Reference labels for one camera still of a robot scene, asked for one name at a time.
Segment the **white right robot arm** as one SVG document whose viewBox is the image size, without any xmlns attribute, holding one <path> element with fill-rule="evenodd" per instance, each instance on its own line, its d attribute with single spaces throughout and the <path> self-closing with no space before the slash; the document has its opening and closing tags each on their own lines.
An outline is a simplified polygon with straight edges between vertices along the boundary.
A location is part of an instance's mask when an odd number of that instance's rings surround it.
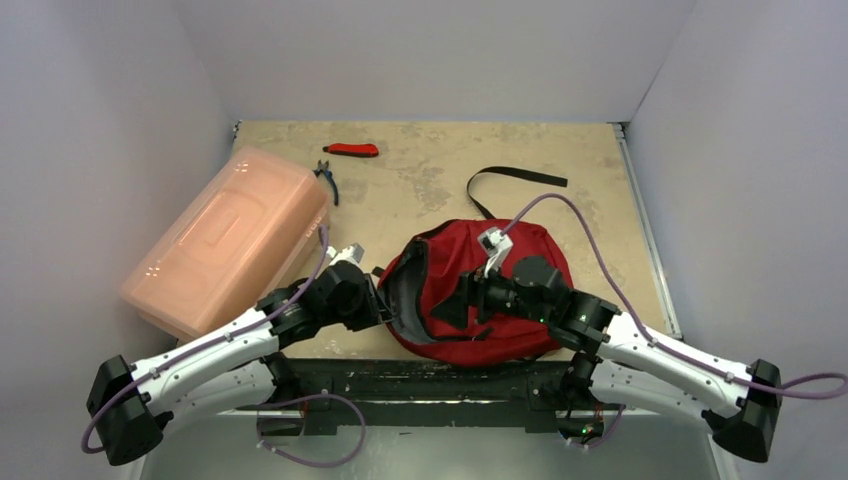
<svg viewBox="0 0 848 480">
<path fill-rule="evenodd" d="M 505 314 L 543 324 L 575 353 L 561 392 L 576 407 L 596 399 L 693 422 L 727 452 L 764 463 L 781 409 L 773 390 L 779 369 L 765 360 L 739 363 L 650 328 L 595 295 L 569 287 L 546 259 L 520 260 L 513 274 L 463 273 L 432 315 L 454 327 Z"/>
</svg>

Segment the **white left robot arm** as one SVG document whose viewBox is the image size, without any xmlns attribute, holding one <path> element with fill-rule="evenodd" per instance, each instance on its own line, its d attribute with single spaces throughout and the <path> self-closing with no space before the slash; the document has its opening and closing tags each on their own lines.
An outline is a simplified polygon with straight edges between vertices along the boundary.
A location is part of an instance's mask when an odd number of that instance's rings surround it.
<svg viewBox="0 0 848 480">
<path fill-rule="evenodd" d="M 163 439 L 166 409 L 215 375 L 311 339 L 328 325 L 359 331 L 391 318 L 370 275 L 341 261 L 273 290 L 229 324 L 175 350 L 133 364 L 112 357 L 99 366 L 86 402 L 91 422 L 82 449 L 104 453 L 112 466 L 127 464 Z"/>
</svg>

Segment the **red student backpack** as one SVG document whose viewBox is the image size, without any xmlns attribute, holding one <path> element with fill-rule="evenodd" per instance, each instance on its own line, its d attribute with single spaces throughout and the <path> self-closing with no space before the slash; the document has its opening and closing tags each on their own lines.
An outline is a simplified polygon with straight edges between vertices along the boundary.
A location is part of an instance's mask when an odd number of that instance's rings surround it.
<svg viewBox="0 0 848 480">
<path fill-rule="evenodd" d="M 449 298 L 462 274 L 481 267 L 487 255 L 478 236 L 509 222 L 478 200 L 479 220 L 451 219 L 413 236 L 381 271 L 378 289 L 395 317 L 388 331 L 409 352 L 461 367 L 536 359 L 559 349 L 542 324 L 496 313 L 487 322 L 455 327 L 433 309 Z"/>
</svg>

